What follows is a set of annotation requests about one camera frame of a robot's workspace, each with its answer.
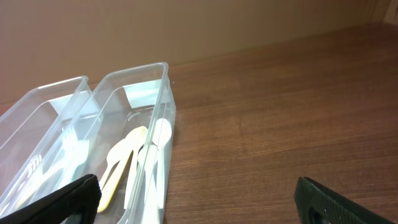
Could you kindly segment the white spoon top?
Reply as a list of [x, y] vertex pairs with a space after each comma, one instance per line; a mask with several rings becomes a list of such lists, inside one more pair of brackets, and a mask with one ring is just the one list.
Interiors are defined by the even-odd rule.
[[165, 154], [164, 147], [172, 137], [172, 127], [167, 119], [160, 118], [155, 123], [152, 142], [157, 146], [157, 177], [156, 192], [158, 208], [163, 209], [165, 203]]

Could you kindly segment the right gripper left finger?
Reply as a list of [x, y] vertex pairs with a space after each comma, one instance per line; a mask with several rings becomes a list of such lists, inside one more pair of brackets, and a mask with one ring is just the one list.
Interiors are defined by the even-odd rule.
[[93, 224], [100, 199], [97, 176], [87, 174], [1, 218], [1, 224]]

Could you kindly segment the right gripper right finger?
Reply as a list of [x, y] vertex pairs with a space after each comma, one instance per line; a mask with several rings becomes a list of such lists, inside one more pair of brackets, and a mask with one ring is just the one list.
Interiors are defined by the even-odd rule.
[[309, 177], [299, 177], [294, 200], [302, 224], [394, 224]]

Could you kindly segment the light blue fork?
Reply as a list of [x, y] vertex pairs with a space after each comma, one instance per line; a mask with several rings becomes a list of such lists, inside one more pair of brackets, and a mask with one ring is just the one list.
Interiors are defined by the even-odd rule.
[[63, 174], [57, 185], [53, 188], [59, 190], [73, 181], [75, 172], [82, 163], [87, 160], [89, 151], [88, 140], [69, 139], [63, 144], [66, 147], [66, 164], [63, 167]]

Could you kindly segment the white spoon thick handle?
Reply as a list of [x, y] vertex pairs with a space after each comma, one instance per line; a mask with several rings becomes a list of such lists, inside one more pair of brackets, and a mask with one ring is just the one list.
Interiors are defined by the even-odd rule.
[[159, 224], [159, 209], [157, 205], [157, 192], [154, 180], [154, 165], [156, 162], [157, 147], [150, 145], [148, 149], [142, 149], [139, 153], [139, 165], [145, 172], [144, 211], [142, 224]]

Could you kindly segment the yellow fork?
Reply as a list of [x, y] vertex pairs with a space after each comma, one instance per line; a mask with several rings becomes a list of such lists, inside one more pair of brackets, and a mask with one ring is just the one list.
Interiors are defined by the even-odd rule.
[[23, 204], [28, 202], [31, 197], [35, 197], [36, 195], [43, 196], [53, 192], [60, 180], [59, 177], [55, 178], [55, 175], [57, 172], [63, 174], [64, 169], [65, 164], [62, 162], [56, 163], [45, 172], [43, 171], [43, 167], [39, 166], [35, 171], [37, 174], [31, 176], [32, 179], [25, 190], [22, 191], [15, 208], [22, 208]]

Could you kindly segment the white fork slanted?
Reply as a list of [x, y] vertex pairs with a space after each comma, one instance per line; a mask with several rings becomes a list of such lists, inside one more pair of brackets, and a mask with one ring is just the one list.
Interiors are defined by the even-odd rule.
[[75, 129], [66, 129], [45, 156], [42, 166], [44, 168], [43, 175], [54, 174], [60, 169], [67, 168], [75, 153], [77, 143], [78, 138]]

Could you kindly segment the yellow spoon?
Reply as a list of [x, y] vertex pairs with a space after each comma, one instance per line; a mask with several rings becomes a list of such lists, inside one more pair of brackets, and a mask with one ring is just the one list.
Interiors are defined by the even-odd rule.
[[124, 157], [113, 166], [103, 189], [100, 189], [102, 196], [97, 208], [98, 213], [105, 211], [108, 207], [131, 154], [133, 155], [132, 161], [137, 162], [137, 153], [146, 140], [147, 132], [148, 129], [145, 126], [139, 126], [130, 131], [124, 138], [129, 141], [128, 150]]

